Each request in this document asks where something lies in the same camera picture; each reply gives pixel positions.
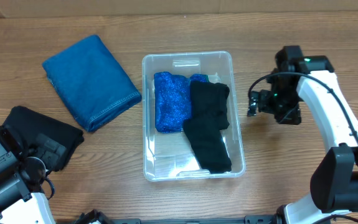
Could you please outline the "blue glitter cloth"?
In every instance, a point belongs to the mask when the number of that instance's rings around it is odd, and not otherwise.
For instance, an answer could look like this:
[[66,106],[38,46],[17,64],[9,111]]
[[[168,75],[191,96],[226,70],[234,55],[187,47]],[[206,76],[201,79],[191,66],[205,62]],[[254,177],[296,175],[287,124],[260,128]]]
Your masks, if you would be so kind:
[[209,82],[207,75],[193,74],[190,77],[169,72],[154,74],[155,128],[160,133],[182,131],[182,124],[190,119],[193,81]]

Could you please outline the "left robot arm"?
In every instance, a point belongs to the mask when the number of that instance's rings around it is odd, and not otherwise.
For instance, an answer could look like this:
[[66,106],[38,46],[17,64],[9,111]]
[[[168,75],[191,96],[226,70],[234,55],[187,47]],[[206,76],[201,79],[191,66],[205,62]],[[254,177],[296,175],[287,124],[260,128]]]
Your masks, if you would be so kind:
[[39,134],[34,147],[10,127],[0,126],[0,223],[54,223],[43,183],[65,147]]

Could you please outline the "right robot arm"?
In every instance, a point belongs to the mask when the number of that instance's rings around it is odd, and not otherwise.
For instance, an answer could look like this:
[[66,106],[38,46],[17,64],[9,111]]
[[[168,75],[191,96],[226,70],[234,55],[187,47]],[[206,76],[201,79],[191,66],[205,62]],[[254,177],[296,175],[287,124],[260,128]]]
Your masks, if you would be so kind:
[[307,104],[321,133],[325,156],[310,180],[310,191],[273,215],[247,215],[246,223],[331,223],[358,212],[358,120],[324,55],[304,56],[297,45],[275,55],[276,67],[263,77],[269,90],[248,91],[248,116],[269,113],[279,124],[301,122]]

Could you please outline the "blue denim folded cloth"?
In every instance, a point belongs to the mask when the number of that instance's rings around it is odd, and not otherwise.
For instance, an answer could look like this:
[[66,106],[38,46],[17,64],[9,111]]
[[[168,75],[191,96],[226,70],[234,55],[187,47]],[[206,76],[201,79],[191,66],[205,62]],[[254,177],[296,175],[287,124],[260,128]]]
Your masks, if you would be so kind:
[[141,101],[140,92],[98,35],[73,44],[42,66],[64,105],[89,133]]

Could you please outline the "clear plastic storage bin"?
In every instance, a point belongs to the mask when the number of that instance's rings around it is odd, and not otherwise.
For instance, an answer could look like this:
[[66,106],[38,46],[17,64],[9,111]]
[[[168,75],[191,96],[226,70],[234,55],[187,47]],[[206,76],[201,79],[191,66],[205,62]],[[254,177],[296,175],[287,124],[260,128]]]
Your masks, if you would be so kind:
[[144,176],[238,177],[245,158],[231,55],[150,54],[142,61]]

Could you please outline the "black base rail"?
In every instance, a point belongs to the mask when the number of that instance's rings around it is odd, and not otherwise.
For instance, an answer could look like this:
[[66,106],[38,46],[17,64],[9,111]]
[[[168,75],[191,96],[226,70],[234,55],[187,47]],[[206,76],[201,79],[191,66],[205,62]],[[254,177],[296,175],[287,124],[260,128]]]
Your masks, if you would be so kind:
[[160,219],[140,220],[139,218],[110,219],[98,210],[72,221],[73,224],[283,224],[278,215],[246,215],[244,218],[201,218],[201,219]]

